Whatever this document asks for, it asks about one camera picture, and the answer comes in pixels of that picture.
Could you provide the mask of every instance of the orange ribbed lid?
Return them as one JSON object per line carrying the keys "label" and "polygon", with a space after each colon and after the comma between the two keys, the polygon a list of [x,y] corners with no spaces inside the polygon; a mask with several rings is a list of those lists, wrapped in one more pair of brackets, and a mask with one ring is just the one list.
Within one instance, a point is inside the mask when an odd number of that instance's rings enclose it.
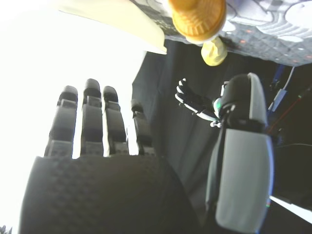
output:
{"label": "orange ribbed lid", "polygon": [[213,38],[226,20],[225,0],[169,0],[169,4],[175,28],[192,41]]}

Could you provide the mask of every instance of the cable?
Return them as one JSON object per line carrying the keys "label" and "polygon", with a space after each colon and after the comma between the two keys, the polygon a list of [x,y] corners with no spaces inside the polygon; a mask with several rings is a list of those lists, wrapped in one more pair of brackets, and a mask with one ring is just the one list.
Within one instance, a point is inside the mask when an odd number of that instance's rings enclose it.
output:
{"label": "cable", "polygon": [[277,146],[275,148],[283,148],[283,147],[288,147],[288,146],[292,146],[292,145],[304,145],[304,146],[311,146],[312,145],[309,145],[309,144],[303,144],[303,143],[293,143],[293,144],[289,144],[289,145],[281,145],[281,146]]}
{"label": "cable", "polygon": [[292,78],[292,75],[293,75],[293,71],[294,71],[294,69],[295,69],[295,67],[292,67],[291,73],[289,74],[288,80],[287,80],[287,82],[286,82],[286,84],[285,84],[285,86],[284,86],[284,88],[283,88],[283,89],[286,89],[286,87],[288,86],[289,81],[290,81],[290,80],[291,80],[291,78]]}
{"label": "cable", "polygon": [[268,133],[271,133],[273,128],[294,108],[294,106],[301,100],[301,98],[298,98],[296,101],[292,103],[292,105],[281,115],[281,117],[271,126],[271,128],[268,130]]}

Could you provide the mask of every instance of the black fabric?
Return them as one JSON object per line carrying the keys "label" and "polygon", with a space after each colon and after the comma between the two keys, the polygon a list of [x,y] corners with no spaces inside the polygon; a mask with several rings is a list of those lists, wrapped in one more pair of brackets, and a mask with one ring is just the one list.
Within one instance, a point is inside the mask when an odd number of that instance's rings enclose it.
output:
{"label": "black fabric", "polygon": [[[175,99],[178,81],[186,78],[195,93],[214,99],[219,97],[224,81],[235,75],[253,72],[260,77],[267,103],[270,103],[274,93],[269,91],[269,86],[277,64],[229,53],[220,66],[209,67],[200,56],[200,48],[195,45],[166,41],[165,46],[168,48],[166,56],[147,53],[133,83],[133,98],[142,103],[151,125],[156,152],[174,168],[199,219],[203,221],[209,160],[219,130],[211,128],[209,122],[192,116],[190,110],[178,106]],[[285,69],[281,82],[287,79],[289,71],[290,68]],[[275,207],[269,210],[270,218],[264,225],[266,231],[272,230],[275,220],[283,219],[283,214],[293,218],[294,226],[305,223],[284,208],[280,212]],[[305,230],[312,233],[310,225]]]}

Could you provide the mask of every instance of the bright white background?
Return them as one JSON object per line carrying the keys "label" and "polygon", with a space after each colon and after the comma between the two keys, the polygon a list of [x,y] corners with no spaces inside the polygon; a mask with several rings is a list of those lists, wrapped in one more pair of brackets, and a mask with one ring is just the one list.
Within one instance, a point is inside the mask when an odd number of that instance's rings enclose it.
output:
{"label": "bright white background", "polygon": [[[48,10],[48,1],[0,0],[0,226],[14,226],[13,231],[29,171],[34,157],[44,153],[62,88],[72,85],[81,94],[88,78],[97,79],[101,88],[114,86],[127,124],[131,84],[145,56],[116,29]],[[312,223],[311,212],[280,203]]]}

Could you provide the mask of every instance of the patterned fabric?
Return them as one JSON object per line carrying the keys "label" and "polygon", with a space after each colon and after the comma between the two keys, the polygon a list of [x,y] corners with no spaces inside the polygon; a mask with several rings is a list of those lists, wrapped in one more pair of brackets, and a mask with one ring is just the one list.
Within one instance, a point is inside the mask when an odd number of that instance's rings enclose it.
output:
{"label": "patterned fabric", "polygon": [[[168,0],[131,0],[164,31],[189,43],[174,27]],[[312,62],[312,0],[227,0],[220,36],[228,50],[277,63]]]}

